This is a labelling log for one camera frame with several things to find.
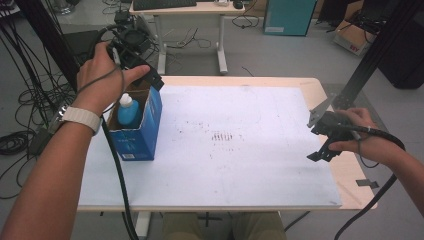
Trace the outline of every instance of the floor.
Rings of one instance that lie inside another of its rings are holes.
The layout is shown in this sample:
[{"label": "floor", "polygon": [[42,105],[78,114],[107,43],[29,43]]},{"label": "floor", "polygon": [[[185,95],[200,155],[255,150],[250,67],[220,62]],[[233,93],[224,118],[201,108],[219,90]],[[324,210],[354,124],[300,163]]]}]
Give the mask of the floor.
[{"label": "floor", "polygon": [[[18,17],[19,33],[31,48],[44,56],[42,45],[27,22]],[[263,34],[261,23],[254,28],[241,29],[232,24],[231,18],[225,22],[224,46],[228,64],[228,76],[275,76],[313,77],[322,83],[345,84],[361,58],[332,42],[334,32],[325,24],[312,22],[306,37],[268,36]],[[193,29],[172,30],[166,36],[168,45],[191,36]],[[220,75],[214,48],[207,46],[217,40],[217,32],[199,29],[196,34],[198,44],[190,43],[185,49],[172,49],[168,59],[168,75]],[[22,130],[15,121],[15,111],[19,107],[18,96],[26,87],[3,45],[0,45],[0,135]],[[399,90],[394,88],[380,71],[376,71],[363,88],[369,102],[378,113],[388,131],[400,138],[406,149],[418,159],[424,160],[424,88]],[[21,111],[18,118],[26,121],[29,109]],[[18,156],[1,156],[0,172],[11,166]],[[13,195],[19,191],[15,178],[19,163],[6,175],[0,177],[0,195]],[[25,165],[19,182],[23,182],[33,161]],[[371,181],[382,185],[391,172],[384,166],[374,169],[364,168]],[[14,199],[0,200],[0,226],[3,226]],[[336,232],[357,211],[314,211],[287,231],[288,239],[334,238]],[[287,225],[300,211],[282,212],[283,223]],[[201,225],[207,239],[225,240],[229,232],[230,217],[227,213],[215,213],[209,227],[205,221]],[[161,215],[154,213],[148,239],[161,239]],[[380,200],[378,207],[356,221],[342,235],[341,239],[424,239],[423,217],[413,205],[399,182]],[[127,239],[120,213],[89,212],[78,213],[72,239]]]}]

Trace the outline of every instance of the desk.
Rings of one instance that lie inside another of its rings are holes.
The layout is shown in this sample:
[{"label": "desk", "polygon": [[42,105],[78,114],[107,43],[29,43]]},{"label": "desk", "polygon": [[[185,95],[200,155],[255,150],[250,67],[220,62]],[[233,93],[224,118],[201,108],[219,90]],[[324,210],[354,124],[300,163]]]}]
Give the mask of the desk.
[{"label": "desk", "polygon": [[130,13],[133,15],[145,14],[153,15],[155,19],[156,32],[159,42],[159,61],[158,73],[165,74],[166,66],[166,44],[162,40],[162,30],[164,28],[195,28],[195,27],[218,27],[219,40],[216,44],[219,69],[221,74],[228,72],[227,62],[224,53],[224,16],[242,14],[243,9],[235,9],[232,2],[228,6],[218,6],[213,2],[198,2],[195,7],[169,8],[158,10],[134,11],[130,7]]},{"label": "desk", "polygon": [[[163,80],[165,82],[165,87],[171,85],[185,85],[295,88],[299,89],[302,93],[308,109],[314,108],[326,98],[319,81],[311,78],[164,76]],[[299,121],[304,122],[306,125],[308,118],[305,117],[305,119],[299,119]],[[78,207],[80,211],[122,211],[124,208],[113,159],[106,140],[104,139],[104,135],[102,135],[103,134],[99,133],[93,138],[87,155],[87,163]],[[320,137],[320,141],[323,143],[325,141],[324,137]],[[189,158],[190,151],[187,151],[187,154],[187,158]],[[336,183],[338,193],[340,195],[341,205],[332,206],[331,204],[328,204],[326,207],[320,204],[314,205],[313,203],[309,204],[309,206],[305,206],[300,203],[300,201],[299,203],[294,202],[281,205],[278,203],[276,204],[274,201],[275,199],[269,199],[269,201],[265,199],[261,200],[263,202],[256,205],[246,205],[245,203],[231,202],[230,198],[223,198],[230,200],[222,200],[221,202],[215,203],[210,203],[206,200],[205,204],[205,198],[208,198],[208,196],[198,194],[198,192],[203,191],[202,189],[187,189],[183,192],[170,191],[172,189],[169,189],[167,184],[164,184],[164,182],[171,178],[170,174],[174,174],[172,171],[156,177],[153,175],[155,179],[150,179],[149,181],[143,180],[140,182],[140,179],[142,179],[143,176],[134,172],[134,169],[142,166],[144,171],[147,171],[145,174],[152,174],[152,171],[156,171],[152,168],[152,166],[159,163],[155,162],[160,161],[159,159],[160,158],[158,157],[158,159],[152,162],[122,162],[127,182],[129,201],[133,211],[276,211],[290,209],[362,209],[373,197],[373,193],[369,187],[357,186],[355,180],[365,179],[365,176],[354,154],[347,152],[334,158],[329,164],[332,177],[334,178],[334,182]],[[311,161],[310,164],[311,166],[315,166],[317,163]],[[223,169],[223,171],[237,171],[237,169],[231,169],[230,166],[229,170]],[[274,181],[276,181],[275,184],[272,184],[274,186],[281,184],[280,179],[276,179]],[[154,191],[150,193],[140,192],[140,187],[145,189],[154,189]],[[216,194],[223,194],[224,196],[225,194],[231,194],[234,186],[228,187],[229,189],[227,189],[227,192],[217,192]],[[188,203],[188,201],[178,202],[178,200],[176,200],[176,204],[172,203],[172,199],[181,199],[181,196],[186,197],[191,194],[195,196],[192,197],[190,203]],[[240,195],[237,197],[244,199],[245,196]],[[156,202],[152,204],[151,199],[155,199]]]}]

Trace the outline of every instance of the finger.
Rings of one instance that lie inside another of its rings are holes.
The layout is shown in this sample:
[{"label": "finger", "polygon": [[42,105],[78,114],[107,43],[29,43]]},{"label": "finger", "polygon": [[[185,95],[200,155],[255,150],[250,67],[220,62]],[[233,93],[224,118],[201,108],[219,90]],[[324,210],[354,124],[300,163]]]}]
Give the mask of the finger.
[{"label": "finger", "polygon": [[328,149],[332,151],[358,152],[358,143],[355,140],[334,142],[328,145]]},{"label": "finger", "polygon": [[147,65],[140,65],[132,69],[128,69],[124,71],[125,74],[125,82],[126,84],[130,84],[135,80],[141,78],[146,75],[150,71],[150,67]]},{"label": "finger", "polygon": [[366,108],[351,108],[347,110],[348,112],[356,113],[358,116],[368,121],[371,120],[371,114]]}]

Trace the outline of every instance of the cardboard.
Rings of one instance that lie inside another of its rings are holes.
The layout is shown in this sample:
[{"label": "cardboard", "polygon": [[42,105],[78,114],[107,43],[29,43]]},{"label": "cardboard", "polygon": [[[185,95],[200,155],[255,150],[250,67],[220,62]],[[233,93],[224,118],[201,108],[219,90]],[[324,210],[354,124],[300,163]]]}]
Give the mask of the cardboard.
[{"label": "cardboard", "polygon": [[116,150],[124,161],[154,160],[162,113],[160,94],[153,87],[127,89],[127,93],[139,102],[143,117],[138,129],[122,129],[118,122],[119,104],[113,108],[108,127]]},{"label": "cardboard", "polygon": [[[345,19],[351,19],[362,6],[363,1],[349,4],[346,9]],[[362,56],[367,52],[375,37],[376,35],[344,20],[336,28],[336,36],[333,41],[353,54]]]}]

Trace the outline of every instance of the black marks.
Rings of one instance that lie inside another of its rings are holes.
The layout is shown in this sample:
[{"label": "black marks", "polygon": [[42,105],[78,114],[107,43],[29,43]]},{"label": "black marks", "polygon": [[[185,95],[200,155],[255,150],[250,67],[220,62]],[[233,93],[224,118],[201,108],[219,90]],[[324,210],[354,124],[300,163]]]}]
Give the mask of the black marks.
[{"label": "black marks", "polygon": [[212,135],[212,141],[231,141],[233,139],[233,135],[227,132],[215,132]]}]

